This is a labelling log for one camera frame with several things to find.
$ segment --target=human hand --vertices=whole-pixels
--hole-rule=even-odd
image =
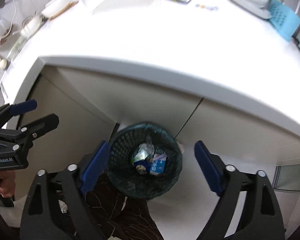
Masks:
[[[0,194],[3,197],[11,197],[14,195],[16,190],[15,178],[15,171],[0,171],[0,179],[2,179],[0,182]]]

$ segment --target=beige cabinet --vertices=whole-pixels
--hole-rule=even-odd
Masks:
[[[84,98],[115,122],[155,122],[173,136],[201,100],[161,86],[69,67],[46,66],[42,74],[68,95],[73,95],[69,90],[72,86],[80,94],[78,98]]]
[[[38,102],[35,111],[25,114],[22,125],[55,113],[59,127],[38,138],[28,155],[29,167],[18,170],[16,197],[27,194],[36,172],[61,171],[71,163],[78,163],[85,154],[92,153],[102,140],[109,140],[115,122],[97,115],[66,95],[42,76],[30,96]]]
[[[177,139],[212,153],[281,165],[300,161],[300,139],[268,122],[204,99]]]

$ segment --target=white desk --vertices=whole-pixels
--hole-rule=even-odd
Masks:
[[[98,14],[91,11],[103,0],[83,1],[10,65],[2,80],[9,103],[26,99],[45,64],[64,65],[209,98],[300,136],[300,52],[268,22],[228,0],[201,0],[219,6],[212,12],[161,1]]]

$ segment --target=wastebasket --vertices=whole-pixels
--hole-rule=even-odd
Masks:
[[[140,144],[151,137],[157,152],[168,155],[162,174],[140,175],[131,165],[131,157]],[[182,170],[182,154],[176,140],[161,126],[138,123],[126,127],[114,135],[106,174],[112,184],[126,196],[153,199],[168,192],[178,181]]]

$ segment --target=cable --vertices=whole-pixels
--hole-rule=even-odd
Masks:
[[[297,14],[297,13],[298,13],[298,11],[299,11],[299,8],[300,8],[300,0],[298,1],[298,5],[297,5],[297,8],[296,8],[295,14]]]
[[[10,29],[9,29],[9,31],[7,32],[7,34],[4,35],[4,36],[2,36],[2,37],[0,37],[0,39],[6,38],[6,37],[10,34],[10,32],[11,32],[14,18],[15,18],[16,15],[17,15],[17,7],[16,7],[16,2],[15,2],[15,0],[13,0],[13,5],[14,5],[14,11],[15,11],[15,12],[14,12],[14,16],[13,16],[12,21],[11,21]]]

